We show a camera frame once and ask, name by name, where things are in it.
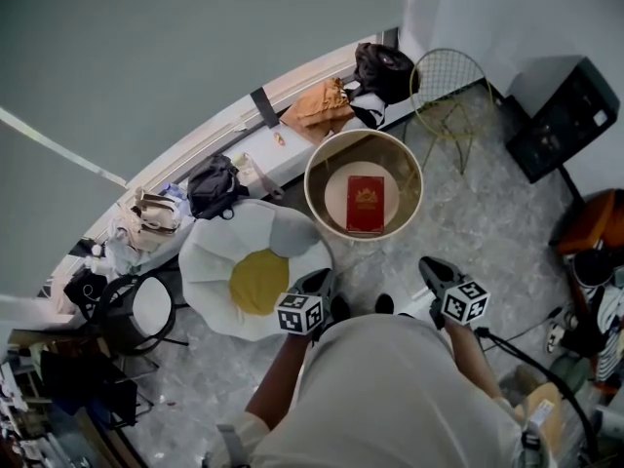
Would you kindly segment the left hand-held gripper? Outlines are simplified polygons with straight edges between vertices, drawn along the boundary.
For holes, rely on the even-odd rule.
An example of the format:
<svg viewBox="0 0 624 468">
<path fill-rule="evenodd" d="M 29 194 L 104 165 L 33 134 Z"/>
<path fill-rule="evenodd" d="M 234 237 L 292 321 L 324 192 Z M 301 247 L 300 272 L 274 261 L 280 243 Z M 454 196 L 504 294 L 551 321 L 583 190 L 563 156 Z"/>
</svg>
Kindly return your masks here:
<svg viewBox="0 0 624 468">
<path fill-rule="evenodd" d="M 323 268 L 304 275 L 280 294 L 275 307 L 282 332 L 308 335 L 325 323 L 329 314 L 335 275 Z"/>
</svg>

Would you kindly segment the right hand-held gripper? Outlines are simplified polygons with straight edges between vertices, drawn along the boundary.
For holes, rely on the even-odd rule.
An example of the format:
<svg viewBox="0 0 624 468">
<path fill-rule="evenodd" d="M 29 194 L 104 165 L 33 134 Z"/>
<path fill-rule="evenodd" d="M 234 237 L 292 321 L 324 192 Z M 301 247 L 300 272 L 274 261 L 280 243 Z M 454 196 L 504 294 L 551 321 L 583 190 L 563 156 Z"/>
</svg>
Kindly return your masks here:
<svg viewBox="0 0 624 468">
<path fill-rule="evenodd" d="M 430 315 L 438 330 L 446 320 L 466 326 L 485 314 L 489 292 L 473 277 L 433 256 L 422 257 L 418 268 L 425 285 L 435 295 Z"/>
</svg>

